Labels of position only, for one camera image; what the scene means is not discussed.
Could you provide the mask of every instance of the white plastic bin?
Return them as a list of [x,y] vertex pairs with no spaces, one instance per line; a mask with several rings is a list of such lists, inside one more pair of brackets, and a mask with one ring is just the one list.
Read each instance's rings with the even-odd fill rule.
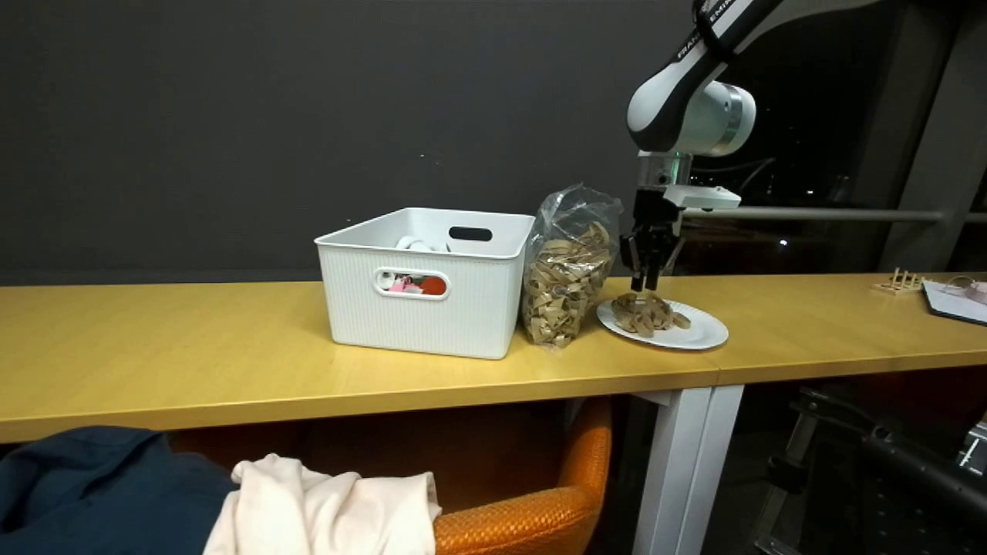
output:
[[337,343],[501,358],[534,216],[407,206],[316,237]]

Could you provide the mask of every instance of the white plate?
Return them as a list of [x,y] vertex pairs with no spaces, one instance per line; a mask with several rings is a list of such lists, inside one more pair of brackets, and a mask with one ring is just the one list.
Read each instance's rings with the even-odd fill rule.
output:
[[687,329],[668,327],[668,329],[656,329],[652,336],[621,329],[611,301],[600,301],[595,309],[595,315],[611,332],[625,336],[633,343],[661,344],[661,348],[702,351],[702,348],[717,348],[729,343],[731,329],[721,321],[716,321],[710,310],[701,310],[685,301],[668,301],[668,305],[671,305],[671,310],[680,310],[691,321]]

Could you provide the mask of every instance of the wooden table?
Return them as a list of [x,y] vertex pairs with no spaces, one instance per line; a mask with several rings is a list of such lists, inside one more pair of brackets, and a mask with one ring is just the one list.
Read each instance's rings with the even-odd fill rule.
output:
[[729,325],[661,351],[590,325],[501,361],[334,344],[319,282],[0,287],[0,444],[61,428],[204,428],[547,397],[645,395],[661,409],[639,553],[701,553],[746,382],[987,365],[987,327],[929,315],[875,273],[667,276]]

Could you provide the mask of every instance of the yellow tabletop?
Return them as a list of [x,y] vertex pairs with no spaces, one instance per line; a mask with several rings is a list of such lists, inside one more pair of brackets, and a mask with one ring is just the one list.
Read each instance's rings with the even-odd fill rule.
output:
[[337,344],[316,279],[0,287],[0,442],[987,365],[987,327],[873,282],[667,276],[661,294],[723,321],[729,344],[663,351],[590,321],[568,348],[519,332],[501,361]]

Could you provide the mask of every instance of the bin handle cutout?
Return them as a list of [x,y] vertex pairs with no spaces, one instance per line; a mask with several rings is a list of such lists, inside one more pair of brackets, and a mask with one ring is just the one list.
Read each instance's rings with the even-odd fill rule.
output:
[[373,291],[398,299],[445,299],[450,294],[450,276],[441,272],[377,267]]
[[452,228],[450,228],[450,237],[452,237],[452,239],[482,239],[482,242],[491,242],[491,239],[494,239],[494,232],[491,232],[491,228],[452,224]]

